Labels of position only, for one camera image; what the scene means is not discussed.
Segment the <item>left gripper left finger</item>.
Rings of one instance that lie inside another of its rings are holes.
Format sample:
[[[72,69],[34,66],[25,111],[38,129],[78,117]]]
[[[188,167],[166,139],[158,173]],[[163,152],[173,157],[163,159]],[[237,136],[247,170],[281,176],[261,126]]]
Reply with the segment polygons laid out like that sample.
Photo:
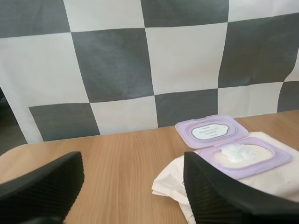
[[[0,185],[2,224],[63,224],[84,183],[80,152],[70,152]]]

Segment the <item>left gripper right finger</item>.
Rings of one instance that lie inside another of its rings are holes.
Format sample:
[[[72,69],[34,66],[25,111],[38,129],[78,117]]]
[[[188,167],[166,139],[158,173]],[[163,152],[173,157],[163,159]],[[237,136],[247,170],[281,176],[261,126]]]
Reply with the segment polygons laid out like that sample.
[[[299,204],[249,187],[195,152],[184,154],[184,185],[198,224],[297,224]]]

